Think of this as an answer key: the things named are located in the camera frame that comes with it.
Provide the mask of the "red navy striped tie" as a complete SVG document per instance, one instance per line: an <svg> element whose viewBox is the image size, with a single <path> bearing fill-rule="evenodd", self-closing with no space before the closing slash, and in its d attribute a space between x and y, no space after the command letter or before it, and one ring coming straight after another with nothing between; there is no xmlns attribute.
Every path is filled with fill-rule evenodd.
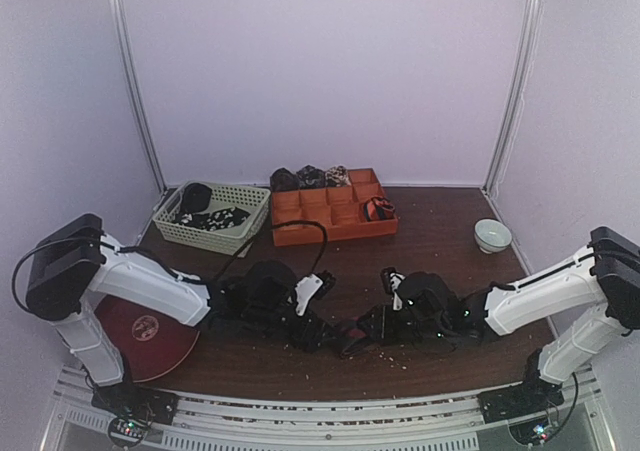
<svg viewBox="0 0 640 451"><path fill-rule="evenodd" d="M363 331L356 320L347 319L337 323L334 328L333 348L341 359L356 356L375 344Z"/></svg>

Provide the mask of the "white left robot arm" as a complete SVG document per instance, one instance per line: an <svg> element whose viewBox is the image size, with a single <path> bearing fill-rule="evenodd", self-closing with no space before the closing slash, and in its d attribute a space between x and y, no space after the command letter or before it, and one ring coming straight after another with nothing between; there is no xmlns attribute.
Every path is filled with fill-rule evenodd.
<svg viewBox="0 0 640 451"><path fill-rule="evenodd" d="M186 274L148 249L123 246L85 214L26 253L10 285L17 306L51 324L106 400L133 415L144 404L133 384L173 372L206 334L284 336L317 351L335 333L310 304L334 283L329 272L299 277L277 260L241 276L225 268L212 278Z"/></svg>

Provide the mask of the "white ceramic bowl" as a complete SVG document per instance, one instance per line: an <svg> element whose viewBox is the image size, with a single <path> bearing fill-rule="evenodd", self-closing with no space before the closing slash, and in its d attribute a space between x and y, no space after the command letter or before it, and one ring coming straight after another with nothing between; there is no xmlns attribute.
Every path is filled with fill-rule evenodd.
<svg viewBox="0 0 640 451"><path fill-rule="evenodd" d="M495 254L511 245L512 234L500 221L481 219L474 226L474 239L483 253Z"/></svg>

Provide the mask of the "pale green plastic basket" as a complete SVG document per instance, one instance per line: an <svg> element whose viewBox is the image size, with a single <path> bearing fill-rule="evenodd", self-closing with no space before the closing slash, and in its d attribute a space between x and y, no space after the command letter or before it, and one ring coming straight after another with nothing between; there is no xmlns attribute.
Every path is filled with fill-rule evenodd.
<svg viewBox="0 0 640 451"><path fill-rule="evenodd" d="M262 228L270 198L261 187L186 182L160 205L153 222L169 242L231 255Z"/></svg>

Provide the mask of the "black white floral tie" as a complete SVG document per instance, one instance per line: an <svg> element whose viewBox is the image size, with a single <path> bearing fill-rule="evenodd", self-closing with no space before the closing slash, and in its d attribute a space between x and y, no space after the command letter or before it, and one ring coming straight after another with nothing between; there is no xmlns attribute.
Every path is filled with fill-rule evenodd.
<svg viewBox="0 0 640 451"><path fill-rule="evenodd" d="M244 209L229 207L211 213L178 213L173 223L201 231L218 231L240 226L249 216L250 213Z"/></svg>

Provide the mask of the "round red tray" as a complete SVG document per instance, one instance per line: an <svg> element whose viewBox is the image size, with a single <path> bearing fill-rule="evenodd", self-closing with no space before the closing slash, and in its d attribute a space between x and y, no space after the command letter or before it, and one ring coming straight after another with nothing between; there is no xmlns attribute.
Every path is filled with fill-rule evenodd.
<svg viewBox="0 0 640 451"><path fill-rule="evenodd" d="M127 358L136 383L159 379L176 369L200 336L195 328L114 296L105 296L95 315L111 342Z"/></svg>

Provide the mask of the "orange wooden divider tray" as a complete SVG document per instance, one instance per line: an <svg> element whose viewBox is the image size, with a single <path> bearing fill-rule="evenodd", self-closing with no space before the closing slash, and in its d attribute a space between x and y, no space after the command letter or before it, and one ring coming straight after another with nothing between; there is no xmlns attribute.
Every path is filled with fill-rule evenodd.
<svg viewBox="0 0 640 451"><path fill-rule="evenodd" d="M397 212L394 219L387 221L367 222L363 216L362 207L367 200L374 196L386 197L375 171L362 168L348 172L350 186L273 192L272 223L300 222L274 230L274 244L285 247L320 243L324 237L343 241L396 234Z"/></svg>

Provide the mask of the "orange navy rolled tie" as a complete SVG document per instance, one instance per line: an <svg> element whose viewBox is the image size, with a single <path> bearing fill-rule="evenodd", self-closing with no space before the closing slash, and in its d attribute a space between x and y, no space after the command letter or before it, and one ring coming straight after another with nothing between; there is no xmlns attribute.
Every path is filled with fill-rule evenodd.
<svg viewBox="0 0 640 451"><path fill-rule="evenodd" d="M382 196L371 197L363 204L362 210L367 222L387 221L396 217L394 204Z"/></svg>

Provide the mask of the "brown patterned rolled tie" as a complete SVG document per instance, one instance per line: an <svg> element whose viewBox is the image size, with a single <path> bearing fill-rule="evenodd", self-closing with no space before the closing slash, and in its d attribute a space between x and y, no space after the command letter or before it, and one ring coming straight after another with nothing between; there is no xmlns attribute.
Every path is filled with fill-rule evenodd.
<svg viewBox="0 0 640 451"><path fill-rule="evenodd" d="M279 168L270 176L270 189L272 192L296 191L299 189L298 177L287 168Z"/></svg>

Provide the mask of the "black rolled tie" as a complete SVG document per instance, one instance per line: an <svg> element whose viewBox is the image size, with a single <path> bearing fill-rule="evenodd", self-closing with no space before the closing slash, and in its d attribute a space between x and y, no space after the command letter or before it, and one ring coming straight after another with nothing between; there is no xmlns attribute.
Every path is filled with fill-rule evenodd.
<svg viewBox="0 0 640 451"><path fill-rule="evenodd" d="M183 214L201 213L210 204L212 190L202 183L188 184L182 194L180 212Z"/></svg>

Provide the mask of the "beige patterned rolled tie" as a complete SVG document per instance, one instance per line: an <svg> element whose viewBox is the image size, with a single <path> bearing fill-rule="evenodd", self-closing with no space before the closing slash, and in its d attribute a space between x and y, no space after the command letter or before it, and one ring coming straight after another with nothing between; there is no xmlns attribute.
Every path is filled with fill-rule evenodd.
<svg viewBox="0 0 640 451"><path fill-rule="evenodd" d="M345 166L333 166L325 171L327 187L346 187L351 185L349 172Z"/></svg>

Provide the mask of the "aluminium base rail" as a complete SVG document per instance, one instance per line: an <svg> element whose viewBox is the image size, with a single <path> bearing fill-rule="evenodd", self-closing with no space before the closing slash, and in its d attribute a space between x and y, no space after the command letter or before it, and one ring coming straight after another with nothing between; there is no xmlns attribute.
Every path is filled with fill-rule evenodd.
<svg viewBox="0 0 640 451"><path fill-rule="evenodd" d="M490 423L474 391L360 401L274 401L179 392L174 420L155 422L137 450L520 450L515 431L563 428L537 450L616 450L590 368L563 387L564 404Z"/></svg>

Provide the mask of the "aluminium corner post right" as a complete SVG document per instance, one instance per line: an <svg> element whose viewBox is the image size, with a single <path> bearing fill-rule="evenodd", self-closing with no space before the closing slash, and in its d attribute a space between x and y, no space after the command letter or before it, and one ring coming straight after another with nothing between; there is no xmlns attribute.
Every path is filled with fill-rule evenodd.
<svg viewBox="0 0 640 451"><path fill-rule="evenodd" d="M516 60L507 102L498 139L494 148L489 171L483 190L491 198L498 195L499 185L504 179L508 166L517 127L524 107L524 91L531 70L532 56L535 52L537 35L539 34L540 16L543 0L526 0Z"/></svg>

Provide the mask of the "aluminium corner post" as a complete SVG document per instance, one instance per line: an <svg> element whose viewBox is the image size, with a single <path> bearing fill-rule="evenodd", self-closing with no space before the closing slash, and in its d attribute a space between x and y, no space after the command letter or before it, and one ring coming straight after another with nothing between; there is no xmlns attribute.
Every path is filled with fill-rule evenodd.
<svg viewBox="0 0 640 451"><path fill-rule="evenodd" d="M489 171L483 190L491 198L498 195L499 185L504 179L508 166L517 127L524 107L524 91L531 70L532 56L535 52L537 35L539 34L540 16L543 0L526 0L516 60L507 102L498 139L494 148Z"/></svg>
<svg viewBox="0 0 640 451"><path fill-rule="evenodd" d="M135 69L134 55L128 32L124 0L108 1L114 22L116 38L120 50L120 59L124 70L126 91L135 126L141 139L144 156L151 170L155 186L160 193L164 193L167 190L167 184L160 167L158 154L153 142L147 114L144 108L143 97Z"/></svg>

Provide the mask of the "aluminium corner post left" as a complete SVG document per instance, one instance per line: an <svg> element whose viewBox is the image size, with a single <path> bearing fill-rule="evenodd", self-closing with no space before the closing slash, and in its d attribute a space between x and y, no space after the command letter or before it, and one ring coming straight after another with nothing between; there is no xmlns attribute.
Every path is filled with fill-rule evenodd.
<svg viewBox="0 0 640 451"><path fill-rule="evenodd" d="M164 193L167 190L167 184L160 167L158 154L153 142L147 114L144 108L143 97L135 69L134 55L128 32L124 0L108 1L114 22L116 38L120 50L120 59L124 70L126 91L135 126L141 139L144 156L151 170L155 186L160 193Z"/></svg>

